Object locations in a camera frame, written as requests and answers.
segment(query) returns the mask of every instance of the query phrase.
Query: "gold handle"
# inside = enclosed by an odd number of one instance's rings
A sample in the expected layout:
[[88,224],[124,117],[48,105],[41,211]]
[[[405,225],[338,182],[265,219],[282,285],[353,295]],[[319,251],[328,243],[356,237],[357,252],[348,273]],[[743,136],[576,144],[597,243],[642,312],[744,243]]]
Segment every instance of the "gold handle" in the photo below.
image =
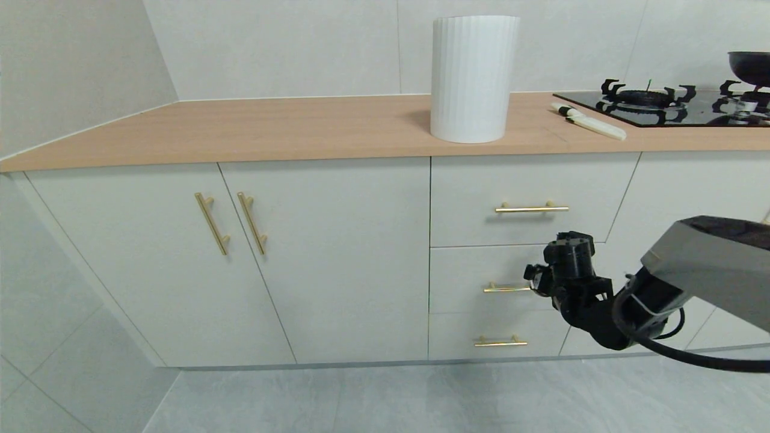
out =
[[487,341],[482,335],[479,340],[474,343],[475,347],[500,347],[500,346],[526,346],[526,341],[521,341],[514,335],[510,341]]
[[510,292],[528,292],[532,290],[527,287],[513,287],[513,286],[502,286],[498,287],[494,284],[494,281],[489,282],[489,287],[484,288],[484,293],[486,294],[501,294],[501,293],[510,293]]
[[200,206],[201,212],[203,212],[203,216],[206,218],[206,222],[209,223],[209,228],[211,229],[211,233],[214,235],[214,239],[216,240],[216,244],[219,246],[219,251],[222,251],[222,255],[227,255],[227,249],[225,248],[225,244],[228,240],[230,240],[230,235],[226,234],[225,236],[222,236],[219,234],[219,229],[216,228],[216,224],[214,224],[214,219],[211,217],[211,211],[209,210],[209,206],[211,203],[214,203],[214,197],[209,197],[207,199],[203,198],[203,194],[201,193],[195,193],[195,198],[198,200],[198,205]]
[[267,242],[266,234],[259,234],[259,230],[256,229],[256,223],[254,223],[254,215],[251,214],[251,205],[254,203],[254,197],[247,197],[244,193],[238,193],[238,200],[241,202],[243,213],[246,214],[246,221],[249,222],[251,228],[251,234],[254,235],[256,246],[259,248],[259,253],[265,255],[265,243]]
[[569,211],[569,206],[556,206],[554,202],[548,200],[545,203],[545,206],[538,206],[538,207],[508,207],[508,203],[503,202],[503,204],[496,208],[494,211],[497,213],[526,213],[526,212],[567,212]]

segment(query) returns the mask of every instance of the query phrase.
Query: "black cable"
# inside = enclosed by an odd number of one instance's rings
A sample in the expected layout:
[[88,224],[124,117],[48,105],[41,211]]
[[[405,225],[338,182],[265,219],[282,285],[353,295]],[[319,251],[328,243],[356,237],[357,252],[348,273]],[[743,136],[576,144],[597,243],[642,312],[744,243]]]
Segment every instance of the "black cable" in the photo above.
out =
[[685,309],[680,308],[679,309],[679,324],[676,325],[676,327],[671,330],[668,334],[658,335],[657,337],[653,338],[653,340],[665,340],[666,338],[674,337],[676,334],[679,334],[679,331],[685,327]]
[[703,368],[713,368],[715,370],[740,371],[743,373],[770,373],[770,361],[749,361],[693,354],[665,346],[639,334],[631,325],[626,323],[623,318],[623,304],[632,294],[634,294],[633,290],[629,290],[629,288],[626,287],[618,293],[615,302],[612,304],[612,321],[615,323],[615,326],[626,335],[626,337],[629,337],[657,354],[686,364]]

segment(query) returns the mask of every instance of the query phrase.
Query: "drawer front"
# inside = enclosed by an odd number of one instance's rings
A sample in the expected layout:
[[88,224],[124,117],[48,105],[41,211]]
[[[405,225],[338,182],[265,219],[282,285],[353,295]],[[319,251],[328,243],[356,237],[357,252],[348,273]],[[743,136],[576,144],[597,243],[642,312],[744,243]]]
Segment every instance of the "drawer front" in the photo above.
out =
[[[638,158],[639,153],[433,158],[430,245],[548,243],[569,230],[604,241]],[[496,212],[547,202],[569,211]]]
[[[603,244],[596,245],[600,257]],[[430,312],[553,310],[551,300],[528,290],[524,268],[543,263],[545,245],[432,248]]]
[[[556,356],[568,329],[569,325],[556,310],[431,314],[428,358],[442,360]],[[509,344],[513,342],[514,335],[518,342],[526,344],[476,346]]]

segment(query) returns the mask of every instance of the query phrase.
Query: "gray floor tile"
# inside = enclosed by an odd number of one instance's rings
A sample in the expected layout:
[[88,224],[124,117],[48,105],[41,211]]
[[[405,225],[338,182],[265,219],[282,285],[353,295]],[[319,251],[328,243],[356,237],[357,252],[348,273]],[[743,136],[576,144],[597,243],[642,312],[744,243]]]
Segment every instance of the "gray floor tile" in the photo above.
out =
[[429,367],[347,368],[336,433],[429,431]]
[[[768,353],[768,347],[719,352],[754,359]],[[328,393],[317,394],[318,388]],[[321,398],[329,401],[321,404]],[[271,411],[283,415],[271,418]],[[770,375],[712,371],[649,356],[185,372],[146,433],[751,433],[767,431],[767,425]]]
[[332,431],[340,370],[184,371],[145,433]]

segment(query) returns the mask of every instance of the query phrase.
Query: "ribbed white vase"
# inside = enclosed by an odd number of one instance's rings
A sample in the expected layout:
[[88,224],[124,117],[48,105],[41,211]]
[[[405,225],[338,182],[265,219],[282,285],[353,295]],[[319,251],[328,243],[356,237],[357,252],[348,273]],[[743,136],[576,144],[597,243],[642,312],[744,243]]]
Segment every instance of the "ribbed white vase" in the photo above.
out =
[[518,22],[502,15],[434,21],[431,134],[455,143],[505,135]]

